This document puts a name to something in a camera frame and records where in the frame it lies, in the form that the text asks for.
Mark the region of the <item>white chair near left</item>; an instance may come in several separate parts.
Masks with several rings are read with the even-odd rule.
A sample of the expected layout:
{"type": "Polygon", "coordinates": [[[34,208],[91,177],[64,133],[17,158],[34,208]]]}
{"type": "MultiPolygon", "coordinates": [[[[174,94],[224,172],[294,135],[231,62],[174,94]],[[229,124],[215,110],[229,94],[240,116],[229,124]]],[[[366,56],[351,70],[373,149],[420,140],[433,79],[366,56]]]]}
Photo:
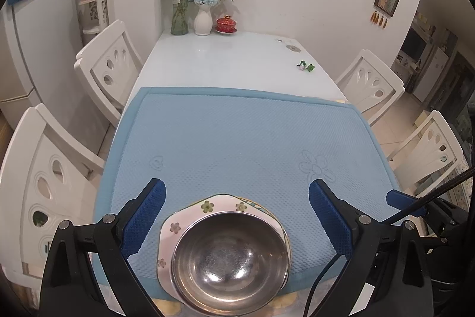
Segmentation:
{"type": "Polygon", "coordinates": [[[105,162],[63,128],[45,105],[28,108],[1,165],[1,269],[37,290],[61,221],[92,222],[105,162]]]}

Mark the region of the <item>white chair far left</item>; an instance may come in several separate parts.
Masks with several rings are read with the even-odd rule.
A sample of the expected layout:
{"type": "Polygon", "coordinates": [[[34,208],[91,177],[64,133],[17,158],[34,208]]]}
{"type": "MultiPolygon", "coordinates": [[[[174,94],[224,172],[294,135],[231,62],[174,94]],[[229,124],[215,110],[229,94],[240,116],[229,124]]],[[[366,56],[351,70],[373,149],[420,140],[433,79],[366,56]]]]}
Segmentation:
{"type": "Polygon", "coordinates": [[[113,126],[118,126],[142,68],[143,61],[121,20],[85,45],[74,63],[81,85],[113,126]]]}

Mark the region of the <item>red lidded tea cup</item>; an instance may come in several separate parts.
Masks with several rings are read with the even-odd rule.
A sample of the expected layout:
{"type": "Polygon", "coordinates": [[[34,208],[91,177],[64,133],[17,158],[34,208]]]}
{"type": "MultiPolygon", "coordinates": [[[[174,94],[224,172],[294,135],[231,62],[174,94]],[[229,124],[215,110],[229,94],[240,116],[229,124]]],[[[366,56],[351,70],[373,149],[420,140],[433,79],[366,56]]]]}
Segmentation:
{"type": "Polygon", "coordinates": [[[236,25],[237,23],[229,15],[225,15],[216,21],[215,31],[220,34],[235,34],[236,25]]]}

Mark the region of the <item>white carved shelf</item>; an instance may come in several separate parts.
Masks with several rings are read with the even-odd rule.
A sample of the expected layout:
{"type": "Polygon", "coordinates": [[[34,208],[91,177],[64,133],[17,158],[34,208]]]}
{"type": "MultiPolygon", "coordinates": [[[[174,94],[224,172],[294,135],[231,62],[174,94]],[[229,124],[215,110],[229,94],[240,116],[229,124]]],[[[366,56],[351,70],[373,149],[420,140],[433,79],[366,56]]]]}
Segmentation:
{"type": "Polygon", "coordinates": [[[100,34],[109,26],[107,0],[78,0],[79,21],[82,34],[100,34]]]}

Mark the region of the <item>lower small framed picture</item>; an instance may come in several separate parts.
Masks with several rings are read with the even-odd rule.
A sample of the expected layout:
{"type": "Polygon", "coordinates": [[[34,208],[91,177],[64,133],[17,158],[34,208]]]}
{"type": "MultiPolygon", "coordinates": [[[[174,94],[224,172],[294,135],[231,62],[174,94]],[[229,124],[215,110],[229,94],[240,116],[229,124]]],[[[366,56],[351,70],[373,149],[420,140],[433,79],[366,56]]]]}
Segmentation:
{"type": "Polygon", "coordinates": [[[399,0],[375,0],[373,5],[386,15],[393,17],[398,3],[399,0]]]}

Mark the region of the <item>white refrigerator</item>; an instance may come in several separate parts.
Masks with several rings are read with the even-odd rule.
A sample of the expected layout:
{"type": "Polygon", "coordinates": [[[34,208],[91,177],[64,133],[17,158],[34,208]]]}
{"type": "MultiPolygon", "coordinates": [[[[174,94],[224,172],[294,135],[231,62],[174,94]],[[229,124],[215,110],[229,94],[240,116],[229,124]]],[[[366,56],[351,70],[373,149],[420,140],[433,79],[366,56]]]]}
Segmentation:
{"type": "Polygon", "coordinates": [[[16,128],[44,104],[92,152],[109,123],[81,85],[74,63],[83,47],[76,0],[23,0],[1,8],[1,112],[16,128]]]}

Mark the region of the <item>large hexagonal floral plate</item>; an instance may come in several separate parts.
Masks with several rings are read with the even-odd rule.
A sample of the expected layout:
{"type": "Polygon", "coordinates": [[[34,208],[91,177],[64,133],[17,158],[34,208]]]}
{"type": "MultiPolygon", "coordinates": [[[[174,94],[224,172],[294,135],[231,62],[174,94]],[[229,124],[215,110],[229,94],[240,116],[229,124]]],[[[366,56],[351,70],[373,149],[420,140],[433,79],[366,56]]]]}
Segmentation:
{"type": "Polygon", "coordinates": [[[242,197],[215,195],[169,216],[159,234],[161,287],[202,314],[245,315],[286,285],[292,261],[283,225],[242,197]]]}

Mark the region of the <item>white chair near right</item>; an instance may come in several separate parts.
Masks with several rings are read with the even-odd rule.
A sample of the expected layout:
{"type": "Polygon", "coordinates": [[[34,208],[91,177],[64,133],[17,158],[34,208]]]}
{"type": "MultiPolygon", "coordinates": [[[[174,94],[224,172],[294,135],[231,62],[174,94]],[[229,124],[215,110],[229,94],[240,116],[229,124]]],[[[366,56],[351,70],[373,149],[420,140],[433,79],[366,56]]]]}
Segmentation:
{"type": "Polygon", "coordinates": [[[465,159],[455,133],[437,110],[432,111],[387,160],[394,161],[409,145],[413,146],[411,152],[393,166],[393,173],[399,187],[417,198],[440,186],[465,159]]]}

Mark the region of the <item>green wrapped candy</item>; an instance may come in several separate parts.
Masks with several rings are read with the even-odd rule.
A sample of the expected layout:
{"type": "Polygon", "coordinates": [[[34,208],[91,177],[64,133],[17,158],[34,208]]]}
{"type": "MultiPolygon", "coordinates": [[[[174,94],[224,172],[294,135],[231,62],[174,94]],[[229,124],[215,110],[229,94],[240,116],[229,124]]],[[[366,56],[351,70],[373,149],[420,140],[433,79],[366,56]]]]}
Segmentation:
{"type": "Polygon", "coordinates": [[[313,64],[308,64],[306,61],[301,60],[296,67],[301,71],[312,72],[315,69],[313,64]]]}

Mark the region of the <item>white ceramic vase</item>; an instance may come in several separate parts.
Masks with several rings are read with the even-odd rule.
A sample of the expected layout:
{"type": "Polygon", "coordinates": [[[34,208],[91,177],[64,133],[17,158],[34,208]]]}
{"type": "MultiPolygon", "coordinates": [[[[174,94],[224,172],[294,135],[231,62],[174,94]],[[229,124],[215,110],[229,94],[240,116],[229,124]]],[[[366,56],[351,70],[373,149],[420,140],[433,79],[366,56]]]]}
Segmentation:
{"type": "Polygon", "coordinates": [[[194,32],[199,36],[209,35],[213,28],[211,6],[200,5],[193,23],[194,32]]]}

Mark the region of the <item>red steel bowl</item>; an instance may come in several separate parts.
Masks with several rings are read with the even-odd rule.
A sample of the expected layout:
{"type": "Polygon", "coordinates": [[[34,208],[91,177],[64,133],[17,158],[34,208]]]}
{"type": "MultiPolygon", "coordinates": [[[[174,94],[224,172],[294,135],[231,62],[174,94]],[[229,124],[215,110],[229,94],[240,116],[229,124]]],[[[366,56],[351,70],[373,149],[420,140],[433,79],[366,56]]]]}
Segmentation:
{"type": "Polygon", "coordinates": [[[172,283],[201,314],[244,316],[265,307],[285,286],[291,259],[265,220],[222,212],[191,225],[174,248],[172,283]]]}

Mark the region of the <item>blue textured table mat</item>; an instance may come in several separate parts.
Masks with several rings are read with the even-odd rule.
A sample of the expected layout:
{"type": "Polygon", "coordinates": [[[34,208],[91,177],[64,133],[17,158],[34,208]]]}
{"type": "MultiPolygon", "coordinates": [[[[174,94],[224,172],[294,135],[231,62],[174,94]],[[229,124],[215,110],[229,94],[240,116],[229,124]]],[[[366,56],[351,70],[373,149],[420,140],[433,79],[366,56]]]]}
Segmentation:
{"type": "Polygon", "coordinates": [[[334,256],[309,203],[322,179],[340,199],[378,221],[398,181],[354,106],[244,89],[144,88],[116,130],[95,215],[119,212],[153,178],[166,200],[129,263],[149,296],[166,299],[156,275],[159,232],[174,212],[228,194],[260,204],[284,226],[292,248],[285,293],[309,288],[334,256]]]}

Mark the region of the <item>white chair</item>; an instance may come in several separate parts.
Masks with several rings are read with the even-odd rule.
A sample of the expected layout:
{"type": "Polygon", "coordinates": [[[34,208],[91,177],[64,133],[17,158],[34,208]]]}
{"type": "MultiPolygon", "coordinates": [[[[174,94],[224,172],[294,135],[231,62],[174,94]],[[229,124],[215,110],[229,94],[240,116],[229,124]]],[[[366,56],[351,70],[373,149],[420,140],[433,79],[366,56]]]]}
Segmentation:
{"type": "Polygon", "coordinates": [[[405,92],[403,81],[368,49],[359,52],[335,83],[346,100],[361,113],[377,108],[367,119],[370,126],[378,122],[405,92]]]}
{"type": "Polygon", "coordinates": [[[63,128],[45,105],[28,108],[1,165],[1,269],[37,290],[61,221],[92,222],[105,162],[63,128]]]}
{"type": "Polygon", "coordinates": [[[142,68],[143,61],[121,20],[85,45],[74,63],[81,85],[113,126],[118,126],[142,68]]]}
{"type": "Polygon", "coordinates": [[[417,198],[440,186],[465,159],[455,133],[437,110],[432,111],[387,160],[394,161],[409,145],[413,146],[411,152],[393,166],[393,173],[399,187],[417,198]]]}

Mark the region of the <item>green glass vase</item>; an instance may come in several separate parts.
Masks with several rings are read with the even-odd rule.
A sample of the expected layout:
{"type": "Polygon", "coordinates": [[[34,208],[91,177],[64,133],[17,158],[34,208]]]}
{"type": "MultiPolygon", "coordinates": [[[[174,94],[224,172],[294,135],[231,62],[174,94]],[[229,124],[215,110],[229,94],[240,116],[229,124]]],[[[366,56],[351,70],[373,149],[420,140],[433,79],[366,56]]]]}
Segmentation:
{"type": "Polygon", "coordinates": [[[189,33],[187,9],[189,0],[172,0],[171,34],[184,35],[189,33]]]}

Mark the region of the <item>orange hanging tassels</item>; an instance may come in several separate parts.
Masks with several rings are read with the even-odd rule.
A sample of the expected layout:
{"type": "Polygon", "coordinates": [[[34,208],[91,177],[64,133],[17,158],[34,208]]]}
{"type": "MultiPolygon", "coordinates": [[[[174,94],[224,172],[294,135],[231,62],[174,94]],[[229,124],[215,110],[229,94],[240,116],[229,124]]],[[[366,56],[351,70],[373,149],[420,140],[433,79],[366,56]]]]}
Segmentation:
{"type": "Polygon", "coordinates": [[[373,12],[370,22],[381,27],[382,29],[385,29],[387,26],[388,18],[379,13],[378,11],[373,12]]]}

